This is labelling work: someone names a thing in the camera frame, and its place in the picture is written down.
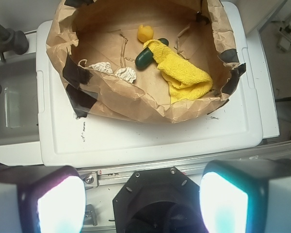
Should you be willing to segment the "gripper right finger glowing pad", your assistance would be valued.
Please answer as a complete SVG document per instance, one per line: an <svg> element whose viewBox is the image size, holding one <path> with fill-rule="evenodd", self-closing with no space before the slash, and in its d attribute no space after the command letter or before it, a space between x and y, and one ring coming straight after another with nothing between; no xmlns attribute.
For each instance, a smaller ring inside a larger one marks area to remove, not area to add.
<svg viewBox="0 0 291 233"><path fill-rule="evenodd" d="M199 201L210 233L291 233L291 159L210 161Z"/></svg>

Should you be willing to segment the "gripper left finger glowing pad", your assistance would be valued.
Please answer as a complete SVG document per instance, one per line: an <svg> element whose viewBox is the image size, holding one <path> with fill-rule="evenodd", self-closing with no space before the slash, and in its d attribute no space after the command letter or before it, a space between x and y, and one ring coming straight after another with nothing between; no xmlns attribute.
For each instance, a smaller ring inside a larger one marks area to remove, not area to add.
<svg viewBox="0 0 291 233"><path fill-rule="evenodd" d="M0 233L79 233L85 206L72 166L0 166Z"/></svg>

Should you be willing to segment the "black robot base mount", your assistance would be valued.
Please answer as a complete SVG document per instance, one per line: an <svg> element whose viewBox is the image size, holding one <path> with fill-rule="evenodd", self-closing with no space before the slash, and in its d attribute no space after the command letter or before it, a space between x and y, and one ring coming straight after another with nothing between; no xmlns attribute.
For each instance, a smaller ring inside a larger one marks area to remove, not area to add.
<svg viewBox="0 0 291 233"><path fill-rule="evenodd" d="M199 185L175 167L134 172L113 199L118 233L205 233Z"/></svg>

